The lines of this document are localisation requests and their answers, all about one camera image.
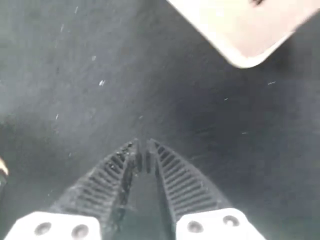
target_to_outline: gray fabric surface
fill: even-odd
[[[0,238],[137,137],[190,158],[267,239],[316,239],[319,23],[240,70],[164,0],[2,0]]]

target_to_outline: bolt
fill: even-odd
[[[88,226],[84,225],[84,224],[80,224],[78,226],[76,226],[71,233],[71,236],[73,237],[73,239],[75,240],[80,240],[85,238],[89,233],[89,228]]]
[[[201,223],[197,222],[197,221],[191,221],[188,223],[188,231],[190,233],[202,233],[204,231],[204,228],[202,227]]]
[[[46,234],[47,232],[49,232],[51,228],[51,223],[50,222],[44,222],[41,223],[40,225],[38,225],[35,230],[34,230],[34,234],[37,236],[41,236],[43,234]]]

